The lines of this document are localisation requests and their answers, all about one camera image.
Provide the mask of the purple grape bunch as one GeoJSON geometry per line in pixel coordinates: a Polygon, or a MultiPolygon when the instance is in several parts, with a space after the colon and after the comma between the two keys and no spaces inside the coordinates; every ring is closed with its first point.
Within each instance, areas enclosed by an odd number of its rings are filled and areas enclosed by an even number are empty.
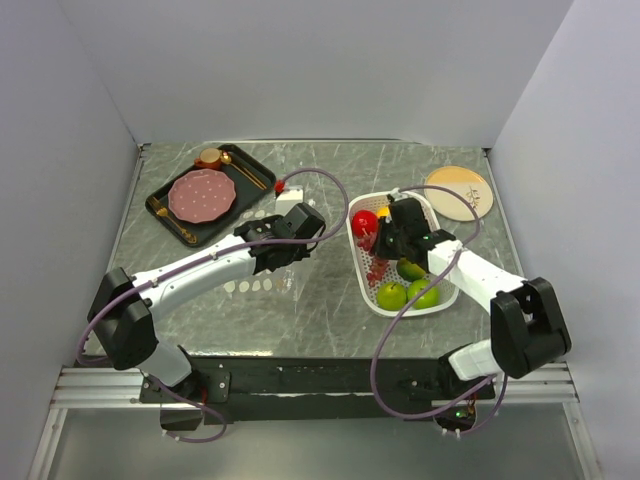
{"type": "Polygon", "coordinates": [[[357,246],[368,255],[370,261],[366,280],[371,288],[376,287],[381,282],[389,266],[388,260],[381,259],[374,253],[376,237],[376,233],[366,233],[357,240],[357,246]]]}

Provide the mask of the red apple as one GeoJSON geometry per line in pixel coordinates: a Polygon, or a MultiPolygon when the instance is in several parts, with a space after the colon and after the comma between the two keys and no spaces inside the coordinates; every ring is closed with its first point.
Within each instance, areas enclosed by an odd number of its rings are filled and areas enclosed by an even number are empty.
{"type": "Polygon", "coordinates": [[[351,220],[352,233],[357,238],[375,234],[378,230],[378,217],[369,210],[358,210],[351,220]]]}

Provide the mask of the clear polka dot zip bag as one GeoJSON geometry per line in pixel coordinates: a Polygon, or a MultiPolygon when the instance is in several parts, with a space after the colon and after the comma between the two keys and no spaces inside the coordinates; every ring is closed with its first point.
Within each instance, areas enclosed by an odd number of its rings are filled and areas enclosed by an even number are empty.
{"type": "MultiPolygon", "coordinates": [[[[244,214],[243,218],[248,220],[263,219],[274,213],[274,206],[269,209],[257,210],[244,214]]],[[[287,267],[281,267],[271,272],[265,270],[258,275],[242,280],[229,281],[223,285],[224,291],[229,297],[238,297],[242,295],[254,295],[257,293],[287,293],[294,283],[297,276],[296,271],[300,269],[298,264],[292,264],[287,267]]]]}

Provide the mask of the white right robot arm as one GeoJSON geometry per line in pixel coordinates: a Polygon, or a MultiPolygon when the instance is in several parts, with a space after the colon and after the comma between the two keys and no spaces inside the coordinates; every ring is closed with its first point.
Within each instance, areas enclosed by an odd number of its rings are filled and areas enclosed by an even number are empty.
{"type": "Polygon", "coordinates": [[[417,397],[460,398],[482,379],[504,373],[520,379],[568,353],[572,340],[556,293],[541,277],[527,280],[481,258],[456,237],[429,226],[419,200],[391,199],[390,217],[379,223],[374,251],[406,259],[446,280],[490,316],[490,337],[459,347],[432,371],[406,385],[417,397]]]}

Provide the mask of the yellow pear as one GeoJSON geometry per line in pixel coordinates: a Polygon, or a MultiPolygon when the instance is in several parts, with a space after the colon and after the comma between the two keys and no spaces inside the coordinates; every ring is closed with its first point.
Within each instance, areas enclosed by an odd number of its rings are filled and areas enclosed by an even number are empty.
{"type": "Polygon", "coordinates": [[[390,210],[388,207],[383,207],[377,211],[376,215],[378,218],[387,217],[390,215],[390,210]]]}

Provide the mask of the yellow green mango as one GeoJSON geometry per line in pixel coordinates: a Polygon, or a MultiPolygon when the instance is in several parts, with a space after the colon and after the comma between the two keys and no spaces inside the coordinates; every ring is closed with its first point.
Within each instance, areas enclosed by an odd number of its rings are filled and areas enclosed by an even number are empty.
{"type": "Polygon", "coordinates": [[[397,274],[408,282],[414,282],[426,277],[427,272],[419,265],[403,258],[396,263],[397,274]]]}

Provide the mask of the white perforated plastic basket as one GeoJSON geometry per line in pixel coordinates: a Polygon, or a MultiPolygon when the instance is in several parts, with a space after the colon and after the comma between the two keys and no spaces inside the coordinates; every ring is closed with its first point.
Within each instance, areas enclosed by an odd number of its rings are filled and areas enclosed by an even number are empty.
{"type": "MultiPolygon", "coordinates": [[[[380,286],[394,282],[401,284],[405,288],[409,288],[410,281],[403,279],[396,270],[396,261],[391,260],[389,267],[385,271],[382,279],[375,286],[370,286],[366,275],[369,273],[373,257],[363,248],[357,245],[357,237],[353,233],[351,220],[360,210],[367,210],[376,213],[379,209],[386,207],[389,202],[387,199],[387,191],[373,192],[355,197],[349,203],[348,219],[346,221],[348,239],[351,254],[353,257],[355,272],[357,275],[361,295],[366,305],[378,316],[392,318],[396,315],[396,311],[385,310],[378,305],[377,292],[380,286]]],[[[411,307],[403,316],[404,319],[412,317],[421,317],[441,312],[451,307],[458,299],[460,290],[448,280],[439,282],[435,289],[439,293],[438,303],[434,306],[418,309],[411,307]]]]}

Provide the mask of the green apple left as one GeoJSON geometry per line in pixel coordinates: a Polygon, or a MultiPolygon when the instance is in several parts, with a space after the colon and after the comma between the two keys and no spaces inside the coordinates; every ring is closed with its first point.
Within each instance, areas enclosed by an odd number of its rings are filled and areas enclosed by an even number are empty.
{"type": "Polygon", "coordinates": [[[382,310],[399,311],[408,302],[406,288],[398,282],[385,283],[378,288],[376,302],[382,310]]]}

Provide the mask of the black rectangular tray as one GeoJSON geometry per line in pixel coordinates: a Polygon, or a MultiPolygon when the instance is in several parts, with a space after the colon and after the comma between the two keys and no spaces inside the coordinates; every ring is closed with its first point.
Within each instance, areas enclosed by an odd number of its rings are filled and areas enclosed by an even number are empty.
{"type": "Polygon", "coordinates": [[[223,144],[219,146],[222,154],[226,154],[230,157],[231,162],[229,164],[222,163],[221,168],[217,171],[221,171],[226,174],[235,184],[236,199],[231,209],[218,218],[215,221],[205,223],[189,223],[177,219],[168,208],[168,193],[173,185],[174,181],[193,170],[199,170],[194,166],[194,161],[191,166],[182,171],[178,175],[171,178],[164,185],[156,189],[153,193],[147,196],[145,200],[145,207],[149,213],[151,213],[158,221],[171,232],[183,245],[190,248],[197,248],[205,245],[208,241],[222,233],[222,231],[230,226],[235,220],[239,219],[241,214],[246,210],[255,206],[259,200],[263,199],[269,191],[271,191],[276,183],[275,174],[253,158],[250,154],[242,150],[239,146],[234,144],[223,144]],[[155,197],[161,204],[166,206],[171,214],[171,217],[178,221],[183,227],[197,237],[197,243],[194,245],[188,244],[182,237],[177,229],[167,220],[158,217],[152,206],[149,203],[151,197],[155,197]]]}

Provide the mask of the yellow cream round plate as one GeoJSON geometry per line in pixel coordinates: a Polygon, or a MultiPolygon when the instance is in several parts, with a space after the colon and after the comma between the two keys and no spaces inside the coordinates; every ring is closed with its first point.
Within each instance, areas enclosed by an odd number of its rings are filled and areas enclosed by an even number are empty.
{"type": "Polygon", "coordinates": [[[439,186],[454,191],[471,205],[479,218],[493,207],[494,195],[489,183],[478,173],[460,166],[445,166],[431,172],[425,181],[425,196],[440,215],[459,222],[474,219],[470,210],[450,193],[432,189],[439,186]]]}

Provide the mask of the green apple right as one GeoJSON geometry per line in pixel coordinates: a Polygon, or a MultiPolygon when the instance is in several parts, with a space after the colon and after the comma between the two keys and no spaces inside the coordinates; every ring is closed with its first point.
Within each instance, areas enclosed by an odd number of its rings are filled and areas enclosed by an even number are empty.
{"type": "Polygon", "coordinates": [[[414,300],[413,309],[423,310],[433,308],[439,305],[440,293],[437,287],[431,287],[426,293],[421,294],[431,285],[431,281],[427,278],[415,280],[407,289],[407,299],[414,300]]]}

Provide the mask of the pink polka dot plate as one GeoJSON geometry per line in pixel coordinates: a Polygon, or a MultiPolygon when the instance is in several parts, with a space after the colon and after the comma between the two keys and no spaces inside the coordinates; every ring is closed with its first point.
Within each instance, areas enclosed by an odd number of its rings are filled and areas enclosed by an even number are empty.
{"type": "Polygon", "coordinates": [[[198,224],[226,214],[235,199],[235,184],[226,174],[199,169],[174,181],[168,193],[168,208],[177,219],[198,224]]]}

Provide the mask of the orange cup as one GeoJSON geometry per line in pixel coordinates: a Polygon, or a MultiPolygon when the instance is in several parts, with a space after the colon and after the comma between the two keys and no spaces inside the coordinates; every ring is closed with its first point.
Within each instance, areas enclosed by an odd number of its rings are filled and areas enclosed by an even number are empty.
{"type": "Polygon", "coordinates": [[[217,148],[206,148],[194,160],[194,166],[200,169],[219,170],[222,165],[222,152],[217,148]]]}

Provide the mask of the gold fork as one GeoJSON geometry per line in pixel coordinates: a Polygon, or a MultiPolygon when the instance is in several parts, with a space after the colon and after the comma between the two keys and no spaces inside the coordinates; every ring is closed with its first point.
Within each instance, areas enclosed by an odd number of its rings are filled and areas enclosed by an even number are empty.
{"type": "Polygon", "coordinates": [[[177,231],[181,234],[181,237],[188,244],[194,245],[197,243],[197,237],[193,235],[191,232],[189,232],[185,227],[183,227],[178,221],[172,218],[168,208],[163,204],[161,204],[158,199],[156,199],[155,197],[151,197],[151,199],[149,200],[149,203],[152,206],[155,214],[158,217],[169,221],[177,229],[177,231]]]}

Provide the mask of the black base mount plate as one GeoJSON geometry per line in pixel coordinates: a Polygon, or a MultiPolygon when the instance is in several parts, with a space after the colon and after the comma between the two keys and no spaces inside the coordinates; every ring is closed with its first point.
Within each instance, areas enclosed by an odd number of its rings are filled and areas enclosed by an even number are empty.
{"type": "MultiPolygon", "coordinates": [[[[200,382],[188,397],[217,413],[181,409],[176,400],[145,380],[140,400],[160,405],[160,425],[166,430],[190,433],[221,420],[358,419],[385,414],[372,396],[368,359],[196,357],[193,363],[200,382]]],[[[385,403],[406,413],[428,411],[474,385],[428,358],[381,359],[375,382],[385,403]]]]}

